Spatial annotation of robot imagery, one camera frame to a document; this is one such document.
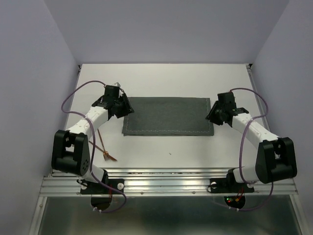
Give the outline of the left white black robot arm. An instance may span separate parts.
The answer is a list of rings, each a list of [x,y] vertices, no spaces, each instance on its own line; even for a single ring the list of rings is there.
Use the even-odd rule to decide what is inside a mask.
[[[96,147],[93,146],[90,151],[89,140],[95,142],[95,131],[113,116],[123,118],[133,112],[120,84],[106,85],[104,94],[91,105],[85,115],[74,111],[68,112],[81,116],[81,119],[67,130],[58,130],[55,133],[52,168],[80,176],[92,182],[93,189],[98,193],[105,192],[109,187],[108,173],[93,164]]]

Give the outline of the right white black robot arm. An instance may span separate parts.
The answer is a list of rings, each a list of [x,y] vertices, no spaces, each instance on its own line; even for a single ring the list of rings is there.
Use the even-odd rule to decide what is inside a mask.
[[[297,165],[293,141],[281,138],[260,125],[255,117],[243,107],[237,107],[233,91],[219,93],[206,119],[213,124],[228,124],[242,134],[239,158],[243,158],[244,141],[248,140],[256,149],[255,163],[232,168],[224,178],[212,178],[209,188],[212,193],[237,192],[240,189],[253,192],[256,182],[273,183],[294,178]]]

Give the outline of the grey cloth napkin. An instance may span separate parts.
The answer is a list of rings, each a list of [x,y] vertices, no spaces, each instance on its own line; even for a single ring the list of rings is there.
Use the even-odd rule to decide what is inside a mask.
[[[124,117],[124,136],[213,136],[206,116],[209,98],[131,97],[134,112]]]

